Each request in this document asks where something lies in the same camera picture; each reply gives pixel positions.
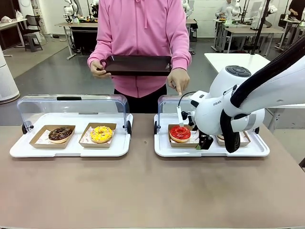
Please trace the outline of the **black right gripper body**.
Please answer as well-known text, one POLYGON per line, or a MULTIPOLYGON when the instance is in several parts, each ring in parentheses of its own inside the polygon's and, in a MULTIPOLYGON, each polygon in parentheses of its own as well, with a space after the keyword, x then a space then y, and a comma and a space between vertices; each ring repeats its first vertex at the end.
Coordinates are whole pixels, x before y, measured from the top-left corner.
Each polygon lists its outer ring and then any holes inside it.
POLYGON ((207 135, 202 131, 199 131, 198 139, 199 139, 199 143, 196 147, 197 150, 208 150, 214 141, 211 135, 207 135))

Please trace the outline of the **person's left hand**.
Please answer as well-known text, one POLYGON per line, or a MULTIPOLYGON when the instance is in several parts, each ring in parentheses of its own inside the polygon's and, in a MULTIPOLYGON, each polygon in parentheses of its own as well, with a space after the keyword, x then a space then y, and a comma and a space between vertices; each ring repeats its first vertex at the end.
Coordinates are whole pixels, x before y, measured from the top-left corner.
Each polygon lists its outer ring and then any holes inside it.
POLYGON ((173 69, 167 76, 168 85, 173 88, 179 96, 187 88, 190 81, 188 72, 182 68, 173 69))

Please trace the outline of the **person's right hand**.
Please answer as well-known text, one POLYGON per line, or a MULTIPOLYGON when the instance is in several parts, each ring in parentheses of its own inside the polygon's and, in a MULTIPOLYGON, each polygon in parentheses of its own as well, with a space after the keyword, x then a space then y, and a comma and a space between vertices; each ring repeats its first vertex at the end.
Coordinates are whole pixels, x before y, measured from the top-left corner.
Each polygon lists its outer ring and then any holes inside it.
POLYGON ((111 74, 106 72, 104 67, 101 65, 100 61, 92 61, 90 64, 90 71, 92 75, 96 78, 107 78, 110 77, 111 74))

